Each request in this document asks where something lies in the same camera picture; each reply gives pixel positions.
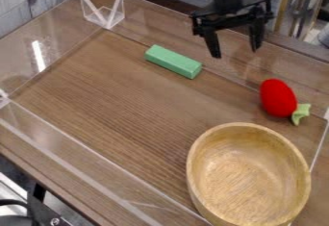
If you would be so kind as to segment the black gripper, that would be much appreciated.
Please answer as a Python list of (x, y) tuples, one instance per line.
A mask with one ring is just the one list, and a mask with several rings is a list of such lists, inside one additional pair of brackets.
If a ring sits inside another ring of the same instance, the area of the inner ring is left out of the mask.
[(190, 15), (193, 34), (204, 37), (212, 56), (221, 58), (217, 30), (249, 26), (249, 41), (256, 51), (263, 44), (265, 26), (275, 17), (273, 0), (213, 0)]

